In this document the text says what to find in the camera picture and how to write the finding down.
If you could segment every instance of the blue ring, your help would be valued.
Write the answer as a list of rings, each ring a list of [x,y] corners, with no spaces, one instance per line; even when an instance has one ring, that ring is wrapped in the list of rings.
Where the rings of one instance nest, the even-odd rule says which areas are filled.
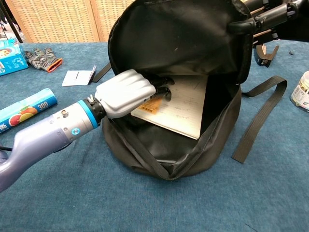
[[[88,106],[86,105],[86,103],[83,100],[79,100],[78,103],[81,105],[81,107],[85,110],[92,126],[93,129],[98,127],[97,121],[95,119],[95,117],[93,116],[92,112],[90,111],[90,109],[88,108]]]

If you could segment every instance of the blue carpet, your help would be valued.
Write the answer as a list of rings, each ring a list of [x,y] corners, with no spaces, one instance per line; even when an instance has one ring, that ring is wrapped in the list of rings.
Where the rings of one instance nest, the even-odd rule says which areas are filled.
[[[0,77],[0,108],[49,87],[58,105],[0,134],[12,146],[19,130],[94,94],[99,83],[62,87],[67,70],[97,71],[108,62],[106,43],[24,44],[53,48],[64,59],[53,73],[29,67]],[[201,174],[167,182],[137,174],[111,153],[100,128],[28,169],[0,194],[1,232],[308,232],[309,115],[289,97],[309,70],[309,43],[273,41],[269,68],[252,60],[248,91],[273,75],[288,80],[282,101],[262,127],[245,164],[231,155],[272,90],[243,98],[239,119],[216,164]]]

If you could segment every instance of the black strap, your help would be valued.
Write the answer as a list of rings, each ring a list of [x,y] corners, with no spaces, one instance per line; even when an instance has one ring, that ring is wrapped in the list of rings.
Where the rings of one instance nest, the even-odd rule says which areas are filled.
[[[95,75],[91,82],[98,82],[111,69],[111,67],[111,63],[108,62],[108,64]]]
[[[269,97],[266,103],[262,106],[260,111],[255,115],[250,126],[244,133],[234,155],[232,156],[232,158],[237,160],[238,162],[243,163],[246,160],[262,125],[266,121],[268,115],[271,113],[273,108],[277,105],[277,103],[284,95],[287,87],[287,81],[279,76],[273,76],[268,80],[266,80],[265,82],[263,82],[262,84],[255,87],[254,89],[252,89],[251,91],[242,93],[245,96],[254,97],[267,91],[268,89],[274,87],[275,85],[277,85],[275,91]]]

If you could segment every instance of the glove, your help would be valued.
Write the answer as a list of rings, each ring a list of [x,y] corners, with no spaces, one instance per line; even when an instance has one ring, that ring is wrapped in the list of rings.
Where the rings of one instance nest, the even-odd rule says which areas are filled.
[[[62,64],[62,58],[57,58],[51,48],[47,48],[45,53],[38,48],[34,49],[34,53],[25,51],[27,62],[36,69],[43,69],[48,73],[54,71]]]

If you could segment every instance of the robotic hand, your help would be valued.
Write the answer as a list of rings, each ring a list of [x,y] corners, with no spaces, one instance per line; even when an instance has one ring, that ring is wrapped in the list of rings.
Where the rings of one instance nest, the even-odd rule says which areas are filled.
[[[171,92],[167,77],[146,79],[135,70],[125,71],[97,86],[95,96],[80,100],[19,131],[9,158],[0,151],[0,192],[10,187],[29,167],[97,128],[101,120],[119,118],[151,98]]]

